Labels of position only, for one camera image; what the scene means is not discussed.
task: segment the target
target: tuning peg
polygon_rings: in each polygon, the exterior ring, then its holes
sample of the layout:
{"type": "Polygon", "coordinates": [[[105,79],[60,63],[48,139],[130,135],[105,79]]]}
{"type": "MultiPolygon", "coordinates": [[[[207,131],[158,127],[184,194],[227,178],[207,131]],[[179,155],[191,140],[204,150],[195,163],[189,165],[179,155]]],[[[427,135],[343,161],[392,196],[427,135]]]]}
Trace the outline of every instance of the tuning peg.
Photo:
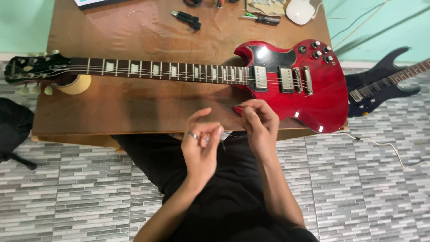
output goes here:
{"type": "Polygon", "coordinates": [[[29,89],[28,89],[27,85],[21,87],[21,89],[19,89],[18,93],[21,94],[21,95],[25,95],[25,96],[28,95],[29,94],[29,89]]]}
{"type": "Polygon", "coordinates": [[[43,92],[48,96],[52,95],[52,87],[51,86],[45,87],[45,90],[43,92]]]}
{"type": "Polygon", "coordinates": [[[28,57],[38,57],[39,53],[32,52],[32,53],[28,53],[27,56],[28,57]]]}
{"type": "Polygon", "coordinates": [[[33,87],[32,91],[33,91],[33,94],[39,95],[40,94],[40,86],[37,85],[37,86],[33,87]]]}

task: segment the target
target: screwdriver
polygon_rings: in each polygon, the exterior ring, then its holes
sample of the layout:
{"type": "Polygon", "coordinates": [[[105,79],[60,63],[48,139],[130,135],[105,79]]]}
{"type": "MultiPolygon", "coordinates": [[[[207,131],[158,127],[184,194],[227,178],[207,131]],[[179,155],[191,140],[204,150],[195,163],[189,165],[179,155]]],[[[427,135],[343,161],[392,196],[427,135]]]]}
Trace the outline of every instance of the screwdriver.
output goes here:
{"type": "Polygon", "coordinates": [[[278,18],[266,17],[266,16],[252,17],[252,16],[242,15],[241,17],[248,18],[248,19],[255,19],[257,23],[263,23],[263,24],[274,25],[274,26],[277,26],[281,22],[281,20],[278,18]]]}

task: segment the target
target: chair leg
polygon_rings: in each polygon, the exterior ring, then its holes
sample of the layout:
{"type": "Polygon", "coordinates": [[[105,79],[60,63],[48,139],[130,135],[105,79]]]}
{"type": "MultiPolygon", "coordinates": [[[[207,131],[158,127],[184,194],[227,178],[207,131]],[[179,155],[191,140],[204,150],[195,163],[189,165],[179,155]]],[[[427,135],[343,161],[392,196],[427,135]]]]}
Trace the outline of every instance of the chair leg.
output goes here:
{"type": "Polygon", "coordinates": [[[28,161],[28,160],[25,160],[25,159],[23,159],[23,158],[15,155],[15,154],[10,154],[10,158],[18,161],[21,164],[24,164],[30,170],[34,170],[34,169],[37,168],[37,164],[36,163],[33,163],[31,161],[28,161]]]}

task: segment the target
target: white cable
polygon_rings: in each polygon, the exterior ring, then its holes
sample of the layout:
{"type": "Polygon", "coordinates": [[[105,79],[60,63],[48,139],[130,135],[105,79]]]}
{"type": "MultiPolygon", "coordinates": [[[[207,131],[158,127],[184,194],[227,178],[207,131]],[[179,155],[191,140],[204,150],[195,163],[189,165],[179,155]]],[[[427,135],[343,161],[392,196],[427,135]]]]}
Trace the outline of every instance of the white cable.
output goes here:
{"type": "Polygon", "coordinates": [[[312,16],[312,19],[315,19],[316,14],[318,13],[319,7],[320,7],[321,5],[323,5],[323,3],[322,3],[322,2],[320,2],[320,3],[318,4],[318,6],[316,7],[315,14],[312,16]]]}
{"type": "Polygon", "coordinates": [[[404,166],[404,165],[403,165],[403,162],[402,162],[402,159],[400,158],[400,155],[399,155],[399,153],[397,152],[397,149],[394,147],[394,145],[393,145],[392,143],[384,143],[384,144],[380,144],[380,143],[377,143],[377,142],[373,141],[373,140],[372,140],[372,139],[370,139],[370,138],[358,138],[358,137],[354,137],[354,136],[352,136],[352,135],[350,135],[350,134],[348,134],[348,133],[332,133],[331,135],[342,135],[342,134],[344,134],[344,135],[348,135],[348,136],[349,136],[349,137],[351,137],[353,140],[370,140],[370,141],[372,141],[373,143],[375,143],[375,144],[377,144],[377,145],[379,145],[379,146],[391,146],[391,147],[394,149],[394,152],[396,153],[397,158],[399,158],[400,165],[401,165],[404,169],[410,169],[410,168],[412,168],[412,167],[414,167],[414,166],[417,166],[417,165],[419,165],[419,164],[421,164],[421,163],[423,163],[423,162],[425,162],[425,163],[427,163],[428,165],[430,165],[430,163],[429,163],[428,161],[420,161],[420,162],[418,162],[418,163],[416,163],[416,164],[413,164],[413,165],[404,166]]]}

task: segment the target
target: guitar neck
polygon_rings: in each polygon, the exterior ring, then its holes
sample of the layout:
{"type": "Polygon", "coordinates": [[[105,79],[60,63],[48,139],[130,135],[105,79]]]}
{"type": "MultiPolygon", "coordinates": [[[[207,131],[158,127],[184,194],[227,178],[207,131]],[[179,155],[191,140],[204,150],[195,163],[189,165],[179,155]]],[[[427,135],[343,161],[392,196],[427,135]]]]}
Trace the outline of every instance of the guitar neck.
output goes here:
{"type": "Polygon", "coordinates": [[[401,70],[388,78],[394,83],[397,84],[401,81],[404,81],[408,78],[414,77],[420,73],[426,72],[430,70],[430,59],[422,61],[418,64],[411,65],[408,68],[401,70]]]}
{"type": "Polygon", "coordinates": [[[249,68],[171,62],[72,58],[70,73],[123,78],[248,85],[249,68]]]}

